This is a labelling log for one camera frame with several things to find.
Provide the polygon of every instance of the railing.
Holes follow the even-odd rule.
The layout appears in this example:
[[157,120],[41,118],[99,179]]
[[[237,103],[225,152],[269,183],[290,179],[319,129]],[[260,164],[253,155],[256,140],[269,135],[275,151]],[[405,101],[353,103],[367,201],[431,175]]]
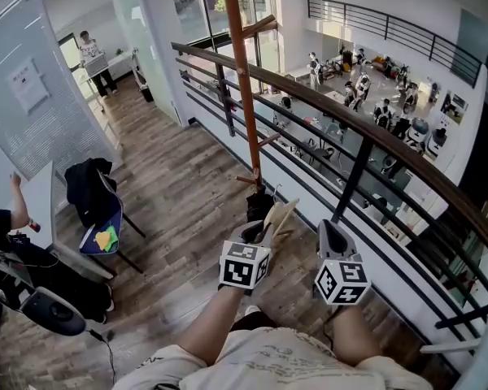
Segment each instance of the railing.
[[[239,90],[237,84],[227,80],[224,76],[223,67],[235,70],[235,62],[232,58],[215,54],[211,51],[200,50],[187,45],[180,45],[172,43],[174,50],[179,54],[186,54],[187,59],[176,58],[176,61],[181,65],[181,76],[184,85],[187,88],[187,95],[194,102],[199,104],[205,111],[216,117],[219,121],[228,126],[229,134],[232,137],[239,136],[247,140],[247,136],[242,131],[245,130],[245,121],[235,111],[235,108],[241,109],[242,105],[239,101],[231,96],[230,89]],[[213,63],[214,67],[206,69],[209,61]],[[346,149],[343,143],[343,134],[341,136],[334,134],[328,129],[323,130],[317,128],[297,115],[289,112],[285,108],[277,105],[274,102],[266,99],[263,96],[254,95],[255,104],[255,118],[258,121],[258,136],[265,140],[270,134],[263,132],[260,129],[271,129],[273,132],[278,132],[281,138],[273,141],[267,146],[260,148],[260,153],[275,163],[283,170],[290,178],[300,184],[307,190],[314,198],[316,198],[330,213],[332,213],[333,221],[339,219],[349,227],[363,242],[365,242],[383,261],[404,281],[406,281],[414,292],[429,306],[429,308],[439,317],[441,325],[450,328],[452,333],[459,340],[464,340],[464,336],[457,329],[455,323],[449,323],[447,317],[437,307],[435,303],[418,288],[398,265],[392,262],[386,253],[381,251],[372,239],[368,238],[361,232],[355,224],[345,218],[345,211],[350,210],[366,223],[379,237],[381,237],[390,247],[392,247],[398,255],[400,255],[428,284],[431,288],[449,305],[457,317],[463,314],[459,305],[457,305],[448,291],[438,284],[438,281],[432,278],[429,272],[432,272],[440,279],[443,285],[450,284],[452,288],[457,289],[462,296],[461,304],[468,302],[475,311],[482,313],[480,318],[486,319],[486,312],[481,312],[481,307],[473,298],[469,291],[467,282],[463,281],[459,276],[454,275],[445,261],[444,256],[454,256],[460,258],[467,267],[469,276],[479,279],[482,287],[488,292],[488,279],[481,273],[478,267],[478,262],[474,262],[470,256],[464,251],[462,239],[455,238],[432,216],[430,216],[423,207],[406,194],[396,184],[393,184],[385,175],[382,175],[376,169],[371,159],[374,154],[379,155],[380,152],[388,154],[392,158],[401,161],[404,166],[414,175],[418,176],[425,182],[433,191],[442,197],[452,210],[455,210],[462,222],[466,224],[469,230],[472,230],[481,242],[488,248],[488,220],[481,214],[481,212],[466,198],[466,196],[449,181],[438,169],[436,169],[427,160],[423,159],[415,151],[411,150],[401,140],[390,135],[385,129],[360,119],[357,115],[353,115],[349,109],[334,100],[320,94],[316,91],[305,87],[304,85],[288,80],[278,74],[266,71],[262,68],[249,66],[250,77],[258,81],[271,85],[272,87],[284,91],[292,95],[297,102],[304,102],[314,109],[325,113],[331,117],[335,123],[329,125],[330,127],[338,125],[341,131],[346,132],[352,136],[362,138],[359,152],[353,154]],[[279,126],[266,117],[266,114],[259,114],[257,110],[265,106],[268,111],[274,112],[275,115],[280,115],[288,120],[291,124],[288,127]],[[333,158],[338,156],[338,160],[328,159],[314,149],[311,143],[299,140],[294,134],[299,130],[314,137],[314,140],[320,141],[320,147],[325,148],[327,145],[334,149]],[[272,150],[279,153],[283,158],[288,159],[289,166],[285,161],[280,161],[277,155],[272,154]],[[316,163],[320,167],[317,171],[311,166],[311,163]],[[345,172],[343,168],[349,165],[351,171]],[[310,186],[306,180],[303,180],[293,172],[294,167],[302,169],[308,177],[317,181],[319,186],[327,193],[332,194],[338,199],[336,206],[331,205],[316,189]],[[345,188],[341,190],[337,184],[331,183],[329,178],[333,175],[343,180]],[[401,202],[409,206],[416,215],[419,215],[429,225],[429,230],[432,233],[434,241],[428,239],[425,243],[422,238],[416,235],[404,221],[402,221],[395,212],[390,211],[385,204],[376,199],[365,183],[366,179],[375,180],[377,184],[388,189],[391,194],[395,195]],[[388,221],[381,226],[377,221],[362,210],[360,200],[366,200],[372,204],[384,218]],[[414,247],[414,256],[410,254],[409,249],[405,249],[397,234],[401,234],[411,240]],[[476,328],[469,322],[461,319],[463,325],[472,333],[473,336],[479,337]]]
[[398,42],[450,69],[475,87],[481,61],[444,37],[381,11],[335,0],[307,0],[307,16],[312,19],[358,28]]

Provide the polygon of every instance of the orange pole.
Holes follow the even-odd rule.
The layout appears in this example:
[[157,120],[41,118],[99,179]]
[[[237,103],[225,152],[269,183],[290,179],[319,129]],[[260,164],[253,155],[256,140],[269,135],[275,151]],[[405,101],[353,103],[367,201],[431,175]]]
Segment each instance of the orange pole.
[[259,142],[257,139],[257,127],[253,111],[253,93],[251,92],[250,71],[247,66],[246,46],[244,45],[241,12],[238,8],[238,0],[224,0],[228,12],[229,32],[235,65],[237,67],[238,85],[242,96],[242,109],[246,121],[247,140],[250,145],[251,166],[255,176],[257,188],[262,183],[260,174]]

